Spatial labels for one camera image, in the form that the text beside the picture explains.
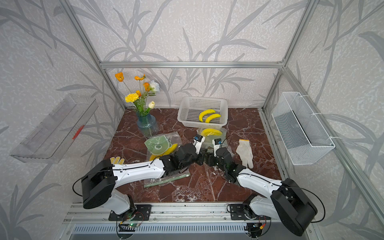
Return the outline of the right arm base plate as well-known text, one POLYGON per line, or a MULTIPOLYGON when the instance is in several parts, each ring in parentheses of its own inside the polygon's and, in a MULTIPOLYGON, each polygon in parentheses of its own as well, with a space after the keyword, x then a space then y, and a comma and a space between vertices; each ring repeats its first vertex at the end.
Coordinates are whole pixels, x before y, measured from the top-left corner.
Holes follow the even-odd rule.
POLYGON ((259 216, 254 214, 249 207, 244 208, 243 204, 228 204, 227 212, 231 215, 231 220, 240 221, 240 220, 250 220, 250 221, 269 221, 270 217, 259 216))

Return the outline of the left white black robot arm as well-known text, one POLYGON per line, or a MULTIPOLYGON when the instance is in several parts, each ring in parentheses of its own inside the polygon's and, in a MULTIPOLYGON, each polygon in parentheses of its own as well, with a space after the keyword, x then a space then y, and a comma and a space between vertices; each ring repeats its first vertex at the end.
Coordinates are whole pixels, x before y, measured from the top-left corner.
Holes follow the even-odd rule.
POLYGON ((151 162, 119 165, 103 160, 80 178, 83 208, 107 208, 117 215, 134 211, 132 197, 122 194, 118 187, 146 179, 161 179, 181 173, 201 159, 201 144, 188 143, 170 155, 151 162))

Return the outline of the yellow banana taken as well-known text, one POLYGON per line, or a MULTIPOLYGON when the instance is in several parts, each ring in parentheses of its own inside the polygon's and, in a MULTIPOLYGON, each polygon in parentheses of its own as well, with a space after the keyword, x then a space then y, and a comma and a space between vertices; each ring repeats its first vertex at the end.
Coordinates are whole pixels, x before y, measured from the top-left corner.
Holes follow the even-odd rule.
POLYGON ((200 115, 199 115, 199 121, 200 121, 200 122, 203 122, 203 117, 204 117, 205 115, 207 115, 207 114, 214 114, 214 113, 216 113, 216 111, 215 111, 215 110, 212 110, 212 109, 210 109, 210 110, 205 110, 205 111, 201 112, 200 115))
POLYGON ((205 123, 210 123, 213 119, 220 118, 220 114, 212 114, 209 117, 206 118, 205 123))

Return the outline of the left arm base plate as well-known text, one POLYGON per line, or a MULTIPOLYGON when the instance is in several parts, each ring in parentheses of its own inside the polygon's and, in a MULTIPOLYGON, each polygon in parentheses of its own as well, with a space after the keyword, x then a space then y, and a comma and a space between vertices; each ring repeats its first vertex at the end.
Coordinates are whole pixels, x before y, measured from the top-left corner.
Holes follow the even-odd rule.
POLYGON ((117 215, 111 211, 108 220, 114 222, 124 221, 148 221, 151 214, 152 205, 149 204, 138 204, 134 208, 130 208, 128 211, 117 215))

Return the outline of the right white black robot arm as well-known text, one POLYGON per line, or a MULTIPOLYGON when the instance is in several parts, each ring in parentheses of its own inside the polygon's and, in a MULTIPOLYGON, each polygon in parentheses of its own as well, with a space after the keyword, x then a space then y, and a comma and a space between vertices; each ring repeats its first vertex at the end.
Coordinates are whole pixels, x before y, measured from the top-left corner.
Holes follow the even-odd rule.
POLYGON ((217 166, 225 173, 225 178, 240 187, 260 194, 250 199, 249 216, 266 216, 280 220, 296 236, 302 236, 318 213, 315 204, 301 188, 290 178, 283 181, 259 175, 249 168, 235 163, 226 148, 203 157, 209 166, 217 166))

